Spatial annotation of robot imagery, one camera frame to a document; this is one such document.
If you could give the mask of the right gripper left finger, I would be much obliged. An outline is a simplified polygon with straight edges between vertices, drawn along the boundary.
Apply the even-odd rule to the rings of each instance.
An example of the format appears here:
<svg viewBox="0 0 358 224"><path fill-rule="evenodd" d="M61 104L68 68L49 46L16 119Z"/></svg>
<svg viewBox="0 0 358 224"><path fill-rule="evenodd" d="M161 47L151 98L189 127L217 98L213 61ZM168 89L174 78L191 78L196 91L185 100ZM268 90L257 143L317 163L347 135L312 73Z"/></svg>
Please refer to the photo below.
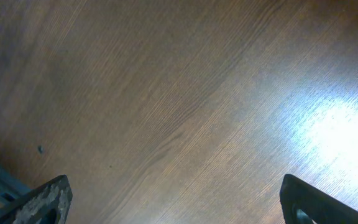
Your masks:
<svg viewBox="0 0 358 224"><path fill-rule="evenodd" d="M66 175L59 175L0 209L0 223L62 223L73 194Z"/></svg>

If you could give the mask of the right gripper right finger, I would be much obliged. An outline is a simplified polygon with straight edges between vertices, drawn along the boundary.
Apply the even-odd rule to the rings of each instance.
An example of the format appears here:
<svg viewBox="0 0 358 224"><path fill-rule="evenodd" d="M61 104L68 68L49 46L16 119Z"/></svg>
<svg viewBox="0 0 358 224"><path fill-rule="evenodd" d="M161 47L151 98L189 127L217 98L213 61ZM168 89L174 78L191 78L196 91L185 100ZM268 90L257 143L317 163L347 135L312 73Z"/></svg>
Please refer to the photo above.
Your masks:
<svg viewBox="0 0 358 224"><path fill-rule="evenodd" d="M280 203L286 224L358 223L358 211L294 175L283 177Z"/></svg>

